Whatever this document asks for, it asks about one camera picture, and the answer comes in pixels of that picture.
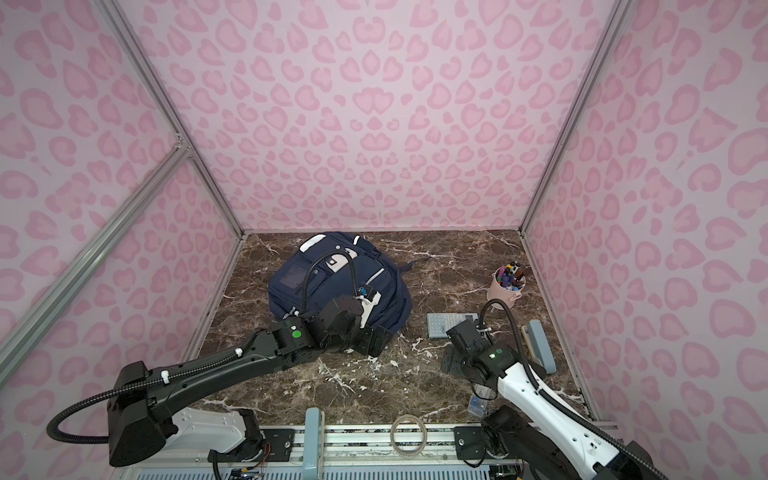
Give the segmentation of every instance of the black cable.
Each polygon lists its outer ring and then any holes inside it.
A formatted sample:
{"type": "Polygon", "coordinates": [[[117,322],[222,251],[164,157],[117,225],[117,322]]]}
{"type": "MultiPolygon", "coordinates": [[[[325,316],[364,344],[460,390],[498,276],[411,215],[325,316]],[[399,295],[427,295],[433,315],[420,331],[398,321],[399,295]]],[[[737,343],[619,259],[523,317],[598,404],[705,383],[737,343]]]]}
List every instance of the black cable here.
{"type": "Polygon", "coordinates": [[[546,400],[552,406],[554,406],[560,413],[567,416],[569,419],[578,423],[579,425],[589,430],[590,432],[594,433],[601,439],[605,440],[611,446],[617,449],[619,452],[624,453],[627,457],[631,458],[635,463],[637,463],[638,465],[641,465],[653,475],[656,475],[661,480],[668,480],[665,474],[661,473],[661,471],[658,468],[655,468],[653,465],[648,463],[645,460],[645,458],[641,458],[639,455],[636,455],[633,452],[630,452],[629,450],[627,450],[626,447],[624,447],[624,445],[621,444],[621,442],[616,440],[614,437],[608,435],[602,429],[599,429],[598,427],[592,425],[591,422],[584,419],[584,417],[582,417],[581,415],[578,415],[577,413],[571,411],[568,407],[564,406],[554,397],[549,395],[549,393],[547,393],[546,390],[543,390],[543,388],[541,387],[541,384],[539,383],[539,381],[536,379],[533,372],[531,371],[531,366],[528,364],[528,354],[525,352],[525,349],[523,348],[523,340],[522,340],[522,334],[520,333],[520,327],[518,326],[518,322],[517,320],[515,320],[515,317],[512,315],[512,312],[510,311],[507,304],[498,299],[489,300],[482,307],[482,310],[480,310],[480,318],[483,318],[485,316],[485,312],[494,303],[501,306],[502,309],[504,310],[504,313],[506,313],[507,315],[507,319],[509,320],[509,325],[512,328],[512,336],[515,338],[515,346],[518,349],[518,354],[520,355],[521,363],[523,364],[523,370],[525,371],[525,375],[528,377],[528,380],[531,382],[531,385],[536,388],[536,393],[541,395],[541,397],[544,400],[546,400]]]}
{"type": "Polygon", "coordinates": [[[496,392],[496,395],[494,395],[492,399],[486,399],[485,397],[481,397],[480,395],[478,395],[477,390],[475,390],[475,384],[473,382],[470,382],[469,385],[472,386],[472,394],[477,398],[479,398],[480,400],[488,400],[490,402],[498,398],[498,392],[496,392]]]}
{"type": "MultiPolygon", "coordinates": [[[[250,347],[250,344],[253,343],[253,341],[256,339],[256,335],[258,335],[260,332],[263,332],[263,329],[254,330],[251,333],[248,340],[246,340],[246,342],[243,343],[242,346],[240,346],[240,348],[245,350],[248,347],[250,347]]],[[[197,366],[191,369],[181,370],[172,375],[169,375],[168,379],[172,380],[181,376],[195,375],[210,369],[215,369],[219,366],[222,366],[231,362],[236,358],[237,358],[237,354],[234,352],[234,349],[233,349],[232,353],[230,353],[225,357],[222,357],[221,359],[218,359],[214,362],[206,363],[205,365],[197,366]]],[[[48,433],[48,436],[51,437],[52,439],[57,440],[59,442],[64,442],[64,443],[76,443],[76,444],[85,444],[85,445],[97,445],[102,443],[109,443],[108,436],[72,435],[71,433],[62,432],[59,429],[59,425],[68,417],[74,415],[77,412],[80,412],[83,409],[86,409],[89,406],[96,405],[97,403],[103,402],[104,400],[110,399],[115,396],[123,395],[125,393],[136,392],[138,390],[145,390],[149,386],[157,385],[158,383],[162,383],[162,382],[163,382],[162,378],[155,379],[155,380],[144,380],[141,382],[131,383],[126,386],[122,386],[119,389],[112,389],[112,390],[108,390],[107,392],[98,393],[92,397],[89,397],[85,400],[77,402],[74,405],[70,405],[64,410],[61,410],[53,419],[51,419],[50,422],[48,422],[48,425],[45,427],[45,432],[48,433]]]]}
{"type": "Polygon", "coordinates": [[[349,252],[344,249],[329,250],[323,255],[320,255],[320,257],[312,263],[310,268],[307,269],[306,274],[304,275],[304,281],[301,283],[301,310],[299,310],[299,313],[304,313],[306,310],[306,288],[310,284],[310,277],[312,276],[312,272],[315,270],[315,267],[318,266],[320,262],[326,258],[333,257],[334,255],[343,255],[347,259],[347,264],[349,265],[349,273],[352,274],[352,296],[357,296],[357,277],[355,275],[355,264],[352,263],[352,257],[349,255],[349,252]]]}
{"type": "Polygon", "coordinates": [[[214,478],[221,480],[221,473],[219,472],[219,452],[216,450],[210,451],[210,463],[214,466],[214,478]]]}
{"type": "Polygon", "coordinates": [[[478,331],[480,332],[480,335],[488,340],[490,343],[493,343],[493,339],[488,334],[488,332],[485,331],[485,321],[482,316],[478,317],[478,331]]]}
{"type": "Polygon", "coordinates": [[[467,464],[467,466],[469,468],[477,468],[480,465],[482,465],[482,463],[485,461],[485,445],[482,445],[482,457],[478,460],[477,463],[469,463],[469,462],[467,462],[466,458],[464,458],[464,450],[467,449],[467,447],[469,447],[469,446],[470,445],[464,445],[462,447],[462,462],[467,464]]]}

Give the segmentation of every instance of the metal corner bracket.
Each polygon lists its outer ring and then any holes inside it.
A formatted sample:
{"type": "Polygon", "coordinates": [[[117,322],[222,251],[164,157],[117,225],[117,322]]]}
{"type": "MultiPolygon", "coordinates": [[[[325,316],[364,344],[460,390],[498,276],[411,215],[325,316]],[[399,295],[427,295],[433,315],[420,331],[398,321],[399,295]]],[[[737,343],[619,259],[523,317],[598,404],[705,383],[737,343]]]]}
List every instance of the metal corner bracket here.
{"type": "Polygon", "coordinates": [[[165,91],[160,76],[147,59],[146,52],[141,47],[141,42],[136,36],[133,27],[131,27],[131,24],[128,22],[125,12],[123,12],[123,9],[120,7],[118,0],[94,0],[94,3],[114,33],[115,38],[120,43],[120,46],[123,48],[123,51],[131,64],[134,66],[136,73],[144,83],[147,91],[154,99],[161,115],[168,123],[171,130],[173,130],[176,139],[190,145],[192,150],[192,163],[200,177],[203,179],[203,183],[214,199],[214,203],[226,217],[235,236],[237,238],[242,237],[242,224],[237,219],[232,206],[214,180],[208,166],[203,161],[203,156],[200,154],[200,150],[197,148],[193,138],[189,135],[184,123],[181,121],[181,116],[176,110],[173,101],[170,99],[170,95],[165,91]]]}
{"type": "Polygon", "coordinates": [[[45,296],[18,321],[16,329],[0,347],[0,389],[21,366],[27,355],[43,340],[56,319],[83,290],[179,166],[186,159],[191,159],[191,156],[191,149],[186,144],[174,147],[93,240],[72,260],[67,271],[56,279],[45,296]]]}

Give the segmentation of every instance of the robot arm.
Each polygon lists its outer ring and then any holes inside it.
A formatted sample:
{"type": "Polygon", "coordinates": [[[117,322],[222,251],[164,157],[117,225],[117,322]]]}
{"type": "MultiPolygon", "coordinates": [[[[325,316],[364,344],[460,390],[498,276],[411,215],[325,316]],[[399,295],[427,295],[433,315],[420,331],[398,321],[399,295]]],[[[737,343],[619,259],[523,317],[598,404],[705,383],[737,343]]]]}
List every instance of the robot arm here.
{"type": "Polygon", "coordinates": [[[492,344],[468,320],[448,335],[452,345],[445,348],[442,371],[498,391],[541,430],[530,427],[513,409],[502,407],[482,422],[490,447],[501,446],[497,450],[524,458],[551,480],[665,478],[652,466],[649,470],[641,464],[652,462],[635,442],[620,449],[612,445],[619,445],[617,441],[588,428],[578,412],[541,382],[545,375],[541,367],[531,364],[526,372],[528,359],[518,350],[492,344]]]}
{"type": "MultiPolygon", "coordinates": [[[[113,390],[56,415],[48,423],[48,435],[62,442],[108,443],[109,462],[115,467],[145,460],[168,441],[174,446],[186,445],[190,435],[182,438],[182,434],[191,432],[194,427],[189,425],[195,422],[196,426],[210,425],[209,432],[221,431],[219,426],[213,428],[205,415],[188,409],[191,403],[244,380],[313,362],[324,352],[347,348],[367,351],[370,335],[366,331],[370,328],[360,328],[362,315],[360,300],[342,295],[317,315],[289,316],[269,330],[254,332],[237,348],[151,370],[143,362],[132,363],[121,370],[113,390]],[[70,415],[107,399],[108,437],[71,435],[59,429],[70,415]]],[[[253,413],[242,411],[239,415],[226,415],[223,421],[226,430],[233,432],[223,442],[229,442],[227,448],[238,444],[225,450],[232,461],[254,457],[263,442],[253,413]]],[[[222,415],[215,416],[221,423],[222,415]]]]}

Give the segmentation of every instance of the plastic container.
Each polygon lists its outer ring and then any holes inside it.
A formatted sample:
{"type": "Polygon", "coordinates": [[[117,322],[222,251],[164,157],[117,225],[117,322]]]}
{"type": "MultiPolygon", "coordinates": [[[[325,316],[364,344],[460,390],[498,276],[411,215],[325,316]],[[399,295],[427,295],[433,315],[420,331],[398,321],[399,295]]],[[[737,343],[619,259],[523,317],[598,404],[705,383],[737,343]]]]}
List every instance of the plastic container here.
{"type": "MultiPolygon", "coordinates": [[[[475,384],[475,391],[482,397],[486,399],[490,399],[493,397],[493,390],[491,390],[489,387],[484,385],[478,385],[475,384]]],[[[469,405],[467,405],[467,412],[469,412],[470,415],[474,415],[479,418],[483,418],[485,416],[485,411],[488,409],[488,402],[490,400],[484,400],[474,393],[472,393],[472,397],[469,399],[469,405]]]]}
{"type": "MultiPolygon", "coordinates": [[[[512,306],[515,305],[515,301],[523,296],[522,290],[525,288],[525,285],[521,286],[520,289],[516,291],[505,289],[496,281],[496,276],[501,275],[503,271],[504,267],[501,267],[493,273],[493,276],[491,277],[491,286],[488,288],[486,298],[488,298],[488,300],[499,299],[506,303],[509,308],[512,308],[512,306]]],[[[497,310],[502,309],[495,303],[492,306],[497,310]]]]}

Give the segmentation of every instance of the pink pen holder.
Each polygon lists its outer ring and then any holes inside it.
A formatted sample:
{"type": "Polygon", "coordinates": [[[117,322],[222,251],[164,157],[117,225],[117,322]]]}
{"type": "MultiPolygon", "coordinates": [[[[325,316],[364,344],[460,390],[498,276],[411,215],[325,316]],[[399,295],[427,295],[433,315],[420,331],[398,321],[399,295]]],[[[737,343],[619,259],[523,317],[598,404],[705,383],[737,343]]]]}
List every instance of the pink pen holder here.
{"type": "MultiPolygon", "coordinates": [[[[507,290],[503,286],[499,285],[496,281],[496,276],[501,275],[502,271],[504,270],[504,267],[498,269],[495,271],[491,278],[491,286],[488,288],[488,300],[498,299],[502,302],[506,303],[509,308],[512,308],[513,305],[515,305],[515,301],[523,296],[522,290],[525,288],[525,285],[520,287],[519,290],[513,291],[513,290],[507,290]]],[[[496,305],[495,303],[492,305],[493,308],[501,310],[502,308],[499,305],[496,305]]]]}

